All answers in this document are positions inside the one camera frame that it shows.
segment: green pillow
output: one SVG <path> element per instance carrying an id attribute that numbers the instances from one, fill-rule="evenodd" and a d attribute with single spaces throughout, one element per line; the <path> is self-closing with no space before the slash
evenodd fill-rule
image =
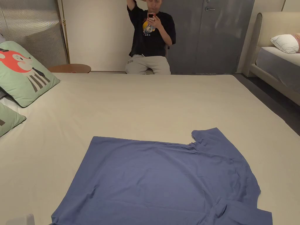
<path id="1" fill-rule="evenodd" d="M 25 120 L 25 116 L 0 103 L 0 137 Z"/>
<path id="2" fill-rule="evenodd" d="M 59 82 L 16 42 L 0 44 L 0 87 L 21 107 L 29 106 Z"/>

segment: graphic print on shirt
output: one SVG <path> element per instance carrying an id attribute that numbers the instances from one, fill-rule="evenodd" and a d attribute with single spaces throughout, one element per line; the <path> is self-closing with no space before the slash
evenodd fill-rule
<path id="1" fill-rule="evenodd" d="M 148 36 L 150 33 L 152 33 L 153 31 L 155 31 L 155 27 L 148 24 L 148 21 L 145 19 L 145 22 L 143 23 L 143 31 L 144 31 L 144 35 Z"/>
<path id="2" fill-rule="evenodd" d="M 44 73 L 32 67 L 33 61 L 30 57 L 26 58 L 18 52 L 0 49 L 0 62 L 12 71 L 27 77 L 35 92 L 50 83 Z"/>
<path id="3" fill-rule="evenodd" d="M 0 127 L 3 126 L 5 122 L 3 120 L 0 120 Z"/>

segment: door handle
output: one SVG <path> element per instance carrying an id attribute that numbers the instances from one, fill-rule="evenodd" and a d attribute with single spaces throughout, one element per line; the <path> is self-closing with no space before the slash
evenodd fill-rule
<path id="1" fill-rule="evenodd" d="M 206 11 L 206 12 L 208 12 L 208 11 L 215 11 L 215 10 L 216 10 L 216 9 L 210 8 L 210 7 L 206 7 L 206 8 L 205 8 L 205 11 Z"/>

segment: white pillow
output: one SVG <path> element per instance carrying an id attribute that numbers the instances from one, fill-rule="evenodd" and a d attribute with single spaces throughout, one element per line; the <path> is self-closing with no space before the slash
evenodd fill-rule
<path id="1" fill-rule="evenodd" d="M 0 44 L 2 43 L 2 42 L 5 42 L 6 40 L 5 40 L 5 38 L 3 37 L 3 35 L 2 34 L 0 34 Z"/>
<path id="2" fill-rule="evenodd" d="M 279 35 L 271 38 L 271 42 L 284 53 L 300 53 L 300 33 Z"/>

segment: smartphone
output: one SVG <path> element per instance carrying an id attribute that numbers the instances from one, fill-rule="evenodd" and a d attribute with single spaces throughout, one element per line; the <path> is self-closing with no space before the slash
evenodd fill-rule
<path id="1" fill-rule="evenodd" d="M 156 13 L 148 13 L 148 19 L 154 20 L 154 17 L 156 16 Z"/>

